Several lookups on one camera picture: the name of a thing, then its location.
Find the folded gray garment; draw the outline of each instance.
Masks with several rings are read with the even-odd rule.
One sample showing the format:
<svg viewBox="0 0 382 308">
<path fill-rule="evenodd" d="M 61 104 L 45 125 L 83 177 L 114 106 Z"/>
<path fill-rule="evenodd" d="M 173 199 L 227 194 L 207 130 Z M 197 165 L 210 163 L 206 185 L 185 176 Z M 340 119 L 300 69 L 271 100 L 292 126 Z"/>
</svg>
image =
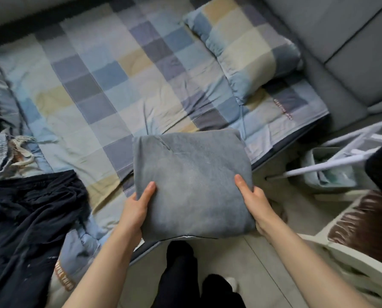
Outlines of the folded gray garment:
<svg viewBox="0 0 382 308">
<path fill-rule="evenodd" d="M 133 151 L 138 197 L 150 181 L 157 184 L 142 226 L 144 241 L 225 238 L 255 229 L 234 183 L 240 174 L 253 187 L 237 130 L 141 136 Z"/>
</svg>

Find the bed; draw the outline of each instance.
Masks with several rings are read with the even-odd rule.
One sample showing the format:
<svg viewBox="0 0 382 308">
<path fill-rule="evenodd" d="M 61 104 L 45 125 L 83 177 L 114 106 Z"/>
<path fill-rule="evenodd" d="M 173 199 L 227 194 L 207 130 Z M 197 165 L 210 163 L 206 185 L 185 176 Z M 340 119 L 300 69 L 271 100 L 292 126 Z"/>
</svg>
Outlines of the bed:
<svg viewBox="0 0 382 308">
<path fill-rule="evenodd" d="M 267 83 L 240 107 L 215 57 L 182 22 L 207 1 L 111 0 L 0 46 L 0 70 L 46 171 L 77 172 L 101 228 L 79 266 L 64 252 L 49 306 L 68 297 L 134 191 L 134 137 L 235 128 L 254 169 L 328 114 L 301 73 Z M 133 261 L 156 244 L 139 246 Z"/>
</svg>

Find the pillowcase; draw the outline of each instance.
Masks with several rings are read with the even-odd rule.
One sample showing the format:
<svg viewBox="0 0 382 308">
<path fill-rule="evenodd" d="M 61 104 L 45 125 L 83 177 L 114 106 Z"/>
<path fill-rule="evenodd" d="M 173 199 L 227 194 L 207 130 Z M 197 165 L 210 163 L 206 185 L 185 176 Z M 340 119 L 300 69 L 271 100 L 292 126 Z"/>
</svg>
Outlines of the pillowcase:
<svg viewBox="0 0 382 308">
<path fill-rule="evenodd" d="M 150 181 L 157 184 L 141 228 L 144 241 L 225 238 L 255 229 L 234 182 L 240 174 L 253 188 L 237 130 L 141 136 L 133 152 L 137 197 Z"/>
<path fill-rule="evenodd" d="M 246 0 L 212 0 L 184 22 L 217 57 L 237 102 L 302 66 L 301 54 Z"/>
</svg>

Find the checkered pillow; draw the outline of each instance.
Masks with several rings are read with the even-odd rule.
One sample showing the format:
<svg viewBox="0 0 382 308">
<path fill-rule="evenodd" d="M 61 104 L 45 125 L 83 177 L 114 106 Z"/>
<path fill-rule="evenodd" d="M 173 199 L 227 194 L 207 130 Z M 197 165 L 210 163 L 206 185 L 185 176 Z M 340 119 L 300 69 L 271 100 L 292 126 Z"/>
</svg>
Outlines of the checkered pillow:
<svg viewBox="0 0 382 308">
<path fill-rule="evenodd" d="M 184 21 L 217 57 L 240 105 L 260 86 L 301 64 L 295 44 L 246 0 L 212 0 Z"/>
</svg>

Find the forearm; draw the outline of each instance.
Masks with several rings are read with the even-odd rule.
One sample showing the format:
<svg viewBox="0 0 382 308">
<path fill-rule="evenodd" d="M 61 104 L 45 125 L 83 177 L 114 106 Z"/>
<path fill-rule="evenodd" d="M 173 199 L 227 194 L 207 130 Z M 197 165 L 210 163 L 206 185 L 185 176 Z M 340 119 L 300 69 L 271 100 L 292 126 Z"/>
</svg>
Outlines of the forearm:
<svg viewBox="0 0 382 308">
<path fill-rule="evenodd" d="M 115 308 L 134 247 L 131 234 L 116 227 L 63 308 Z"/>
<path fill-rule="evenodd" d="M 373 307 L 279 217 L 260 226 L 310 308 Z"/>
</svg>

